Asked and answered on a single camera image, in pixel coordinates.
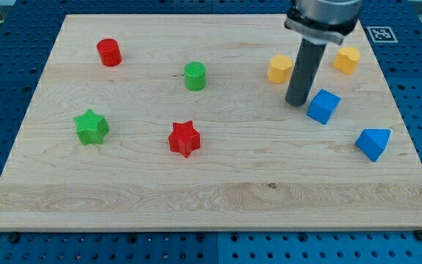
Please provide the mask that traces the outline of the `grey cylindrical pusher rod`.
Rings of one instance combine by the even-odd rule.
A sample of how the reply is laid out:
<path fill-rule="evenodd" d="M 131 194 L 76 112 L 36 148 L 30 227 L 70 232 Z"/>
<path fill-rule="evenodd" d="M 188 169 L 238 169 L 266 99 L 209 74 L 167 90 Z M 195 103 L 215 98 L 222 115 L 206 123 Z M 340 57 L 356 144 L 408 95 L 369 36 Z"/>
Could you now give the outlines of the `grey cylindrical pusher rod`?
<path fill-rule="evenodd" d="M 306 103 L 325 48 L 326 43 L 316 44 L 302 39 L 285 97 L 289 105 L 302 106 Z"/>

